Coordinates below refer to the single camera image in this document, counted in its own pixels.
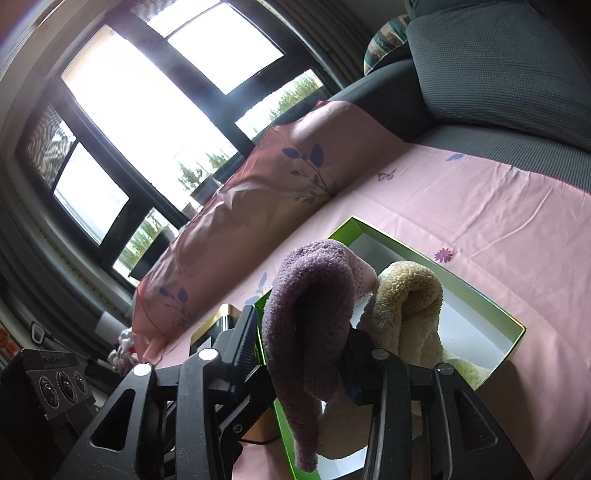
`window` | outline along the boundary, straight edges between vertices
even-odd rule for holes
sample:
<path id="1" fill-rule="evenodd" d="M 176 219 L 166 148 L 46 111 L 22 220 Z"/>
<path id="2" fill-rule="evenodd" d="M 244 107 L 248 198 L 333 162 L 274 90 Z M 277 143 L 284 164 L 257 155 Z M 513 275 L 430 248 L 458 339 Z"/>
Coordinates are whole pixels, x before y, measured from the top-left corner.
<path id="1" fill-rule="evenodd" d="M 51 79 L 18 155 L 62 227 L 132 290 L 267 126 L 336 91 L 257 2 L 125 1 Z"/>

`screw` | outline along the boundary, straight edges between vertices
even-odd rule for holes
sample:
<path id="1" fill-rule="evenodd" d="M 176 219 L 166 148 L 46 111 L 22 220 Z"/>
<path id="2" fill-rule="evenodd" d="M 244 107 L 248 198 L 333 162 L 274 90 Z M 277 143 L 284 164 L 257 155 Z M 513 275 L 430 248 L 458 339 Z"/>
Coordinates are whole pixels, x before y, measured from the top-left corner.
<path id="1" fill-rule="evenodd" d="M 372 350 L 372 352 L 371 352 L 371 356 L 373 358 L 375 358 L 376 360 L 386 360 L 389 355 L 390 355 L 390 352 L 388 352 L 387 350 L 384 350 L 383 348 L 376 348 L 375 350 Z"/>
<path id="2" fill-rule="evenodd" d="M 439 364 L 437 366 L 437 371 L 442 375 L 451 375 L 454 371 L 454 368 L 450 364 Z"/>

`white wall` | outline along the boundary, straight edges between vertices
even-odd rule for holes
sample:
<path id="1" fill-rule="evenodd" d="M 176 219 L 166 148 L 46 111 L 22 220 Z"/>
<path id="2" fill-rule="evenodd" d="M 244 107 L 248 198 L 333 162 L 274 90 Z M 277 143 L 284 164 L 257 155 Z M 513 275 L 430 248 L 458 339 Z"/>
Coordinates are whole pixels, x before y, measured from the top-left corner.
<path id="1" fill-rule="evenodd" d="M 388 20 L 406 13 L 404 0 L 340 0 L 367 25 L 377 32 Z"/>

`window pane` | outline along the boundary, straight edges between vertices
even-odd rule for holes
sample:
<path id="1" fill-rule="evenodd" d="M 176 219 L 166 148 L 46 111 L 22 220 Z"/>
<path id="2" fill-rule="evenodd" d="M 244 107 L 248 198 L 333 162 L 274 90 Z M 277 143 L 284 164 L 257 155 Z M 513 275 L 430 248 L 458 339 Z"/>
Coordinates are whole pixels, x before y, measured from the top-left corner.
<path id="1" fill-rule="evenodd" d="M 168 37 L 178 27 L 217 3 L 218 0 L 177 0 L 149 18 L 149 8 L 136 7 L 132 11 L 160 35 Z"/>
<path id="2" fill-rule="evenodd" d="M 197 17 L 169 39 L 223 93 L 282 57 L 282 53 L 230 5 Z"/>
<path id="3" fill-rule="evenodd" d="M 178 230 L 169 224 L 158 210 L 152 210 L 134 233 L 131 240 L 115 262 L 113 268 L 129 282 L 137 286 L 139 281 L 129 276 L 146 250 L 152 245 L 160 232 L 168 229 L 170 236 L 176 237 Z"/>
<path id="4" fill-rule="evenodd" d="M 318 100 L 327 99 L 330 96 L 328 90 L 322 87 L 320 79 L 314 72 L 308 70 L 257 103 L 236 122 L 236 125 L 250 139 L 253 139 L 281 115 L 308 100 L 307 108 L 300 115 L 289 120 L 295 121 L 310 111 Z"/>
<path id="5" fill-rule="evenodd" d="M 103 27 L 62 74 L 76 100 L 137 170 L 183 210 L 236 149 L 160 70 Z"/>
<path id="6" fill-rule="evenodd" d="M 72 152 L 57 182 L 55 195 L 97 243 L 103 241 L 128 200 L 81 144 Z"/>
<path id="7" fill-rule="evenodd" d="M 55 109 L 48 105 L 31 133 L 25 153 L 42 178 L 53 187 L 76 137 Z"/>

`towel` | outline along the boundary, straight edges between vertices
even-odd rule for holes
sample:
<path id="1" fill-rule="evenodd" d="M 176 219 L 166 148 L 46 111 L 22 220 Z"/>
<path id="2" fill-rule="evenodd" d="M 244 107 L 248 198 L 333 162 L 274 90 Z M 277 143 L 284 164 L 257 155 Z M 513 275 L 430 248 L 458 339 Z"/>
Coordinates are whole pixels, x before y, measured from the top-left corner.
<path id="1" fill-rule="evenodd" d="M 391 264 L 378 277 L 379 286 L 365 307 L 357 328 L 369 333 L 376 348 L 398 355 L 405 363 L 433 368 L 453 364 L 472 388 L 488 376 L 485 368 L 453 356 L 439 338 L 443 288 L 435 274 L 414 262 Z M 368 444 L 372 406 L 356 406 L 342 386 L 322 415 L 317 452 L 339 459 Z M 413 431 L 420 431 L 420 405 L 413 405 Z"/>
<path id="2" fill-rule="evenodd" d="M 286 256 L 265 305 L 267 368 L 295 440 L 295 465 L 312 472 L 322 414 L 339 388 L 338 367 L 355 303 L 374 291 L 366 262 L 334 240 Z"/>

